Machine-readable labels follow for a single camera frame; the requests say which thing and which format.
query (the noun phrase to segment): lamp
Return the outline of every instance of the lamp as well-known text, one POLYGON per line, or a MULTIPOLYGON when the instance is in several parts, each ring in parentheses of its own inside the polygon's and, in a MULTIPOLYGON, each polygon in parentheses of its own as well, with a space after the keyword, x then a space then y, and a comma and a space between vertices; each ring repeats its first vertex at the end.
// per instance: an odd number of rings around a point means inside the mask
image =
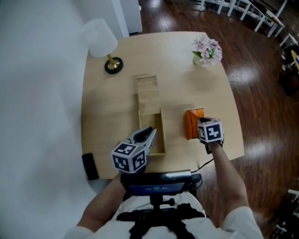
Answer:
POLYGON ((93 57, 107 56, 105 71, 115 74, 123 68, 123 62, 118 57, 111 57, 110 53, 117 47, 117 40, 103 18, 94 19, 82 28, 87 39, 90 53, 93 57))

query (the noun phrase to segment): orange package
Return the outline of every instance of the orange package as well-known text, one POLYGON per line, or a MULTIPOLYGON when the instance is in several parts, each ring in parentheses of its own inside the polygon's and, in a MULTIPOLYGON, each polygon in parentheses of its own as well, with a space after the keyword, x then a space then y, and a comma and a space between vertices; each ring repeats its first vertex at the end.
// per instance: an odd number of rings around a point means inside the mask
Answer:
POLYGON ((188 140, 198 138, 197 119, 204 117, 204 109, 191 109, 185 112, 185 130, 188 140))

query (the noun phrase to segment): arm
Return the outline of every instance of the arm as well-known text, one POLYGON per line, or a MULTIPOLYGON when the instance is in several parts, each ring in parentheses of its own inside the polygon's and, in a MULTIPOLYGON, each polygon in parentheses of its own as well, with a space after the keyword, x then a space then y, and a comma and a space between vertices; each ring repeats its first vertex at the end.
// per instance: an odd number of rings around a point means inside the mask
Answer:
POLYGON ((118 174, 112 182, 88 204, 77 226, 88 228, 93 232, 99 230, 113 217, 122 203, 125 192, 121 184, 121 174, 118 174))
POLYGON ((249 207, 245 184, 223 148, 217 142, 209 143, 209 147, 215 161, 218 188, 223 199, 225 216, 238 207, 249 207))

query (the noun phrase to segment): floor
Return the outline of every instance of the floor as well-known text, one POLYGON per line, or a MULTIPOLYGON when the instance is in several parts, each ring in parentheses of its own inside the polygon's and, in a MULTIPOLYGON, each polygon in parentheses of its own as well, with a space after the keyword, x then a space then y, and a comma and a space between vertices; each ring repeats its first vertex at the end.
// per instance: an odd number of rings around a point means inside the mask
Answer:
MULTIPOLYGON (((232 161, 245 181, 249 203, 267 237, 273 210, 279 207, 299 177, 299 95, 288 97, 278 83, 281 39, 267 38, 269 29, 256 33, 257 20, 240 13, 217 15, 209 5, 200 12, 190 0, 139 0, 143 34, 199 31, 219 41, 242 126, 245 156, 232 161)), ((216 226, 223 221, 214 166, 202 170, 198 197, 216 226)))

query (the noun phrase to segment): white lampshade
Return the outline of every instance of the white lampshade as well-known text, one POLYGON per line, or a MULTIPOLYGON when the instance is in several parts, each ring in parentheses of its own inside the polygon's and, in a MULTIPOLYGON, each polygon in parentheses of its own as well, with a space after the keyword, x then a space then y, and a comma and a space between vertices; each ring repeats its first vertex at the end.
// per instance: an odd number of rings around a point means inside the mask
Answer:
POLYGON ((93 57, 107 56, 117 47, 117 39, 103 18, 89 21, 82 30, 93 57))

